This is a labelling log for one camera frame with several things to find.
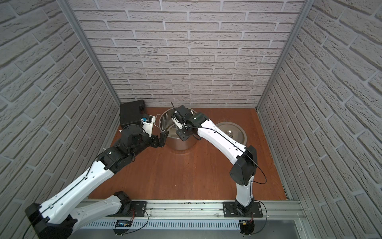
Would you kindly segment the stainless steel pot lid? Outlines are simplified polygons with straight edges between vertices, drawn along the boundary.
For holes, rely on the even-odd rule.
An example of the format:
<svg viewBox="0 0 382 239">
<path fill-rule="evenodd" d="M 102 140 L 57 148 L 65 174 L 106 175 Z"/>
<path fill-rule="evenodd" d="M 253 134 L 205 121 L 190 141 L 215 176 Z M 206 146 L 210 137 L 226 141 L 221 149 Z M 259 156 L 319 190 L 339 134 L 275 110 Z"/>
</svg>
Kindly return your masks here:
<svg viewBox="0 0 382 239">
<path fill-rule="evenodd" d="M 220 122 L 216 124 L 216 126 L 220 130 L 222 130 L 227 136 L 237 141 L 238 143 L 243 145 L 247 144 L 248 138 L 245 130 L 241 126 L 228 121 Z"/>
</svg>

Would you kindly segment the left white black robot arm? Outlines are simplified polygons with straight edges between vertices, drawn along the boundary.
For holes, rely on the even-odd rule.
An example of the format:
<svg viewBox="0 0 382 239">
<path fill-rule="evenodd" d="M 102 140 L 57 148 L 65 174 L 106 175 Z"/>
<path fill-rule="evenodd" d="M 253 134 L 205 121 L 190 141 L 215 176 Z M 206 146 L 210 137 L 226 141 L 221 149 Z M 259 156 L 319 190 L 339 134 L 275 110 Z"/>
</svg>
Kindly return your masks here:
<svg viewBox="0 0 382 239">
<path fill-rule="evenodd" d="M 132 201 L 123 191 L 80 209 L 76 206 L 103 182 L 132 163 L 146 148 L 164 147 L 169 133 L 147 133 L 147 129 L 152 128 L 148 124 L 128 125 L 114 146 L 101 152 L 89 169 L 71 184 L 47 201 L 28 206 L 25 213 L 37 237 L 67 239 L 77 229 L 105 216 L 135 217 Z"/>
</svg>

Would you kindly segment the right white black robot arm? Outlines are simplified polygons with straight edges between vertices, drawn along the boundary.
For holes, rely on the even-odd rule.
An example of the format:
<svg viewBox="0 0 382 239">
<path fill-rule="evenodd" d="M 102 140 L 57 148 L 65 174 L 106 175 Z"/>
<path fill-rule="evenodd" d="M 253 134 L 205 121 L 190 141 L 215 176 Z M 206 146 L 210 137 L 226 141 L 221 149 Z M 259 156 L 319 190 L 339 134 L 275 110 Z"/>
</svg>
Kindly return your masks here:
<svg viewBox="0 0 382 239">
<path fill-rule="evenodd" d="M 254 206 L 252 182 L 256 174 L 257 151 L 253 146 L 245 146 L 230 138 L 220 130 L 212 120 L 201 112 L 193 114 L 181 105 L 174 108 L 171 115 L 177 126 L 176 134 L 182 141 L 191 136 L 204 138 L 221 151 L 233 165 L 230 177 L 236 183 L 234 214 L 252 217 Z"/>
</svg>

